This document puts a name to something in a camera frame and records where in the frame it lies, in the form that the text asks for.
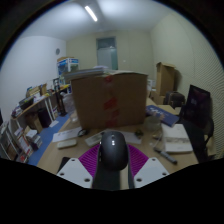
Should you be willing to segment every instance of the ceiling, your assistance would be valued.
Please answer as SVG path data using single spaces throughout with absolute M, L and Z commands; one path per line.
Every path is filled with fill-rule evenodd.
M 94 22 L 84 6 L 96 14 Z M 171 9 L 152 0 L 72 0 L 61 3 L 33 22 L 20 36 L 48 36 L 71 40 L 109 30 L 149 31 Z

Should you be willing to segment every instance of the plastic container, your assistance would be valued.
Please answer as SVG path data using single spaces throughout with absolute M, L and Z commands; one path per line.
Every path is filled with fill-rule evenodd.
M 68 93 L 63 96 L 63 103 L 65 106 L 65 111 L 68 113 L 71 122 L 76 122 L 78 120 L 78 117 L 72 93 Z
M 161 129 L 161 122 L 158 117 L 149 116 L 145 119 L 144 126 L 148 131 L 158 131 Z

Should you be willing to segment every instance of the book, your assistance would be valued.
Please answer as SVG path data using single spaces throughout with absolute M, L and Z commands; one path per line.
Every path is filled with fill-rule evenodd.
M 172 128 L 161 124 L 163 143 L 168 153 L 191 152 L 193 150 L 190 139 L 182 124 L 175 124 Z
M 146 106 L 146 115 L 159 117 L 161 122 L 168 125 L 169 127 L 173 127 L 174 124 L 179 120 L 178 116 L 173 115 L 154 105 Z

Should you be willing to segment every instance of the white wall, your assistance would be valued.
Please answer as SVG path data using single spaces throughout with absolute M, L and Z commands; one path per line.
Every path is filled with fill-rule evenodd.
M 63 56 L 66 56 L 63 40 L 33 36 L 14 43 L 0 71 L 0 108 L 5 121 L 10 119 L 16 104 L 26 97 L 28 87 L 57 78 L 57 58 Z
M 151 31 L 156 63 L 174 64 L 178 70 L 177 91 L 188 95 L 190 84 L 211 93 L 215 145 L 217 153 L 224 147 L 224 72 L 219 59 L 206 38 L 185 18 L 172 12 Z
M 150 34 L 146 31 L 119 30 L 93 33 L 67 41 L 67 55 L 79 59 L 80 68 L 97 65 L 96 39 L 115 37 L 119 70 L 131 70 L 153 75 L 153 52 Z

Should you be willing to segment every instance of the storage box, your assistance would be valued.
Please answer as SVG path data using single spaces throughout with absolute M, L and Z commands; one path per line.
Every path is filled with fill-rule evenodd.
M 152 99 L 157 105 L 163 105 L 165 96 L 160 96 L 156 90 L 150 92 L 150 99 Z
M 71 80 L 83 129 L 136 125 L 144 122 L 147 75 L 117 71 Z
M 39 86 L 34 87 L 34 88 L 28 90 L 27 93 L 26 93 L 26 97 L 34 96 L 34 95 L 37 95 L 38 93 L 40 93 Z
M 64 60 L 64 59 L 66 59 L 66 58 L 74 58 L 74 57 L 69 57 L 69 56 L 68 56 L 68 57 L 61 57 L 61 58 L 58 58 L 58 59 L 57 59 L 57 62 L 62 61 L 62 60 Z
M 40 95 L 43 96 L 44 94 L 47 93 L 47 83 L 43 84 L 42 86 L 39 86 L 40 89 Z
M 43 130 L 37 113 L 35 112 L 29 113 L 25 116 L 25 119 L 27 125 L 29 125 L 31 129 L 37 130 L 38 133 L 40 133 Z
M 36 135 L 35 140 L 31 143 L 31 146 L 33 147 L 34 150 L 37 150 L 40 148 L 42 145 L 42 139 L 39 135 Z
M 165 96 L 167 91 L 173 91 L 175 66 L 159 62 L 157 65 L 156 92 L 160 96 Z

